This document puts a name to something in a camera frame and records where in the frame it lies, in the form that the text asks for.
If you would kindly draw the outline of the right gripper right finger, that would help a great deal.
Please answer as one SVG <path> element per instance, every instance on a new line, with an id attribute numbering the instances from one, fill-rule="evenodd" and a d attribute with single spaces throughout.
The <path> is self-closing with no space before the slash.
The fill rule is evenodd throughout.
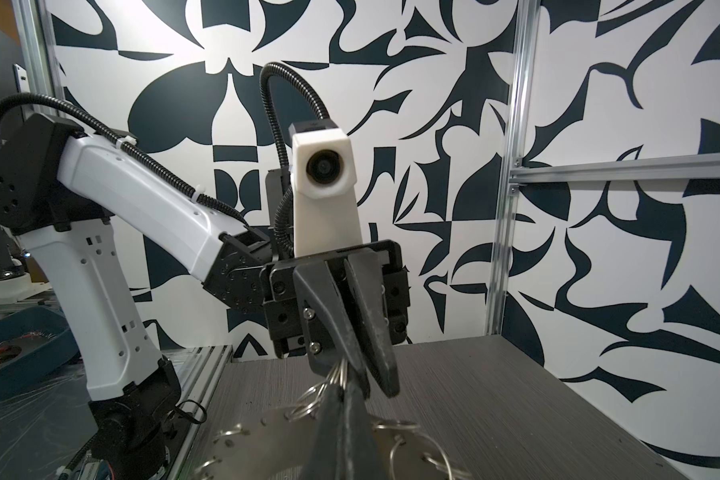
<path id="1" fill-rule="evenodd" d="M 373 437 L 362 389 L 350 381 L 343 394 L 341 478 L 387 479 L 388 472 Z"/>

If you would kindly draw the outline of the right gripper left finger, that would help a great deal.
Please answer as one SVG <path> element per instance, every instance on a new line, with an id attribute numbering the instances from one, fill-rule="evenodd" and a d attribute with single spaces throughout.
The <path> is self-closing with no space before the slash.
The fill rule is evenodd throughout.
<path id="1" fill-rule="evenodd" d="M 343 389 L 330 384 L 324 393 L 317 413 L 313 445 L 302 466 L 300 479 L 339 479 L 340 447 L 343 431 Z"/>

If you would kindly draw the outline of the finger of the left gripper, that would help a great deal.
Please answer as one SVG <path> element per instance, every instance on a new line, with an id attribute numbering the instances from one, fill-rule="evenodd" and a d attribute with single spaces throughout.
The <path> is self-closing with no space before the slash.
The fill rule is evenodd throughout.
<path id="1" fill-rule="evenodd" d="M 387 398 L 394 398 L 400 393 L 400 380 L 385 313 L 379 256 L 368 248 L 357 250 L 345 259 L 345 271 L 356 310 L 353 330 L 359 361 L 352 365 L 353 374 L 366 398 L 370 396 L 368 374 Z"/>
<path id="2" fill-rule="evenodd" d="M 293 280 L 311 370 L 326 377 L 344 359 L 349 378 L 360 386 L 352 371 L 352 365 L 359 361 L 357 339 L 328 264 L 323 260 L 300 264 L 294 269 Z"/>

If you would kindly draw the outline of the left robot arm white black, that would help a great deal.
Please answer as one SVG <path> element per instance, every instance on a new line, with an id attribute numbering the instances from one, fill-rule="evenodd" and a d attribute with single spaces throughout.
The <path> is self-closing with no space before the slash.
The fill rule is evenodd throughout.
<path id="1" fill-rule="evenodd" d="M 0 126 L 15 106 L 0 102 Z M 98 426 L 93 455 L 118 479 L 152 479 L 164 466 L 162 425 L 180 387 L 150 339 L 115 246 L 113 217 L 138 230 L 237 309 L 263 308 L 276 341 L 321 341 L 318 374 L 347 360 L 361 386 L 399 393 L 393 327 L 407 306 L 387 276 L 402 270 L 392 241 L 364 243 L 349 137 L 331 120 L 290 128 L 293 256 L 274 261 L 269 238 L 233 208 L 197 192 L 133 139 L 53 101 L 0 140 L 0 225 L 41 266 L 83 359 Z"/>

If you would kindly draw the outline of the metal disc with key rings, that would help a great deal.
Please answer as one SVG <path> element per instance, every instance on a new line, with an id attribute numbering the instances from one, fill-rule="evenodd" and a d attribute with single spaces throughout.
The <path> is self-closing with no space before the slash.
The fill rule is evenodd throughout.
<path id="1" fill-rule="evenodd" d="M 194 479 L 273 479 L 300 476 L 317 426 L 326 388 L 344 390 L 351 380 L 345 360 L 306 390 L 293 405 L 273 409 L 220 430 L 210 453 L 192 470 Z M 369 414 L 373 437 L 387 467 L 387 479 L 470 479 L 472 473 L 450 459 L 443 447 L 416 422 Z"/>

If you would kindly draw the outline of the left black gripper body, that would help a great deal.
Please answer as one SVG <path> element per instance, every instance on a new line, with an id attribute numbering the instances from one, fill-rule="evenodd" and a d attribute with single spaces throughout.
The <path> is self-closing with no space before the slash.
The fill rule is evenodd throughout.
<path id="1" fill-rule="evenodd" d="M 392 360 L 407 338 L 408 272 L 394 241 L 272 263 L 261 279 L 279 358 Z"/>

